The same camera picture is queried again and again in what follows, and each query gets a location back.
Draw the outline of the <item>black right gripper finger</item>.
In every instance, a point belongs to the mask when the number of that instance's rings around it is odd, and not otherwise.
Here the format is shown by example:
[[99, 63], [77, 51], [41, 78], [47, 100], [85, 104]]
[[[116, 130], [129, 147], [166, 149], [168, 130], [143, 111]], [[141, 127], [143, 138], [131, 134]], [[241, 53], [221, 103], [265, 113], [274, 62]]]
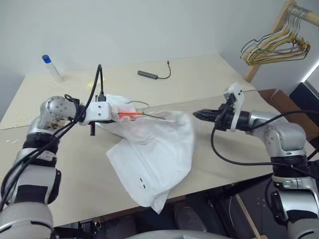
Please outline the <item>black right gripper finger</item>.
[[216, 116], [207, 116], [207, 115], [194, 115], [197, 119], [208, 122], [215, 122]]
[[208, 116], [215, 117], [218, 115], [218, 110], [201, 109], [193, 113], [195, 117]]

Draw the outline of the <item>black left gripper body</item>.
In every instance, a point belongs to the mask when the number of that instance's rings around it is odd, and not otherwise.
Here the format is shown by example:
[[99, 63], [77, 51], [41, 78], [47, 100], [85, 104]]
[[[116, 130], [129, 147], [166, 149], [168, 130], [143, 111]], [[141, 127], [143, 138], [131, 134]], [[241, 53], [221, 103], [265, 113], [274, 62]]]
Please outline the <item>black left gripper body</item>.
[[90, 125], [90, 135], [95, 136], [95, 127], [96, 123], [104, 123], [104, 124], [109, 124], [109, 123], [114, 123], [114, 120], [98, 120], [98, 121], [91, 121], [89, 123]]

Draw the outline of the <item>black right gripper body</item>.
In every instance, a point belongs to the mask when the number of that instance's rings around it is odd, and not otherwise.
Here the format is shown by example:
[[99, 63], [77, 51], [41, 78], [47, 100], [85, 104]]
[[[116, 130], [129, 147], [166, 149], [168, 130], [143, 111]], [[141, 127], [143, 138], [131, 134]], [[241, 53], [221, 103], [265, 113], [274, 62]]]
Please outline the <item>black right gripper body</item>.
[[220, 131], [227, 131], [231, 128], [234, 117], [234, 106], [222, 104], [219, 109], [213, 111], [215, 114], [214, 128]]

